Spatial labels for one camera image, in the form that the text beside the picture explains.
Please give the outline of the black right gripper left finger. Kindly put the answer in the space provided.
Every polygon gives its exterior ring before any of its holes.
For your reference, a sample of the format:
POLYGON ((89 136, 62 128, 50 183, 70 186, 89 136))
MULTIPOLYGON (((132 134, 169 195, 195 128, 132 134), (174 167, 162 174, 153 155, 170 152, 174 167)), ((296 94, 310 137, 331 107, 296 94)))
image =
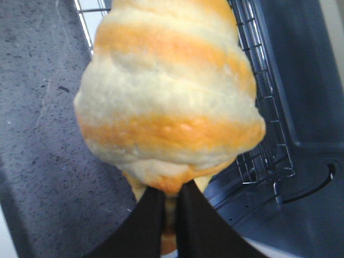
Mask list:
POLYGON ((147 188, 121 226, 85 257, 160 257, 163 192, 147 188))

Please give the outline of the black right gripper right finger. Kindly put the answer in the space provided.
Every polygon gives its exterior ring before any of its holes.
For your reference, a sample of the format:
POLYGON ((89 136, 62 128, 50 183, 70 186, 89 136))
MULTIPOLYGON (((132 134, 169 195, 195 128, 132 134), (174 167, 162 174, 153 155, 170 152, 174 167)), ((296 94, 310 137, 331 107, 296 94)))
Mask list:
POLYGON ((176 239, 178 257, 266 257, 228 225, 194 181, 177 198, 176 239))

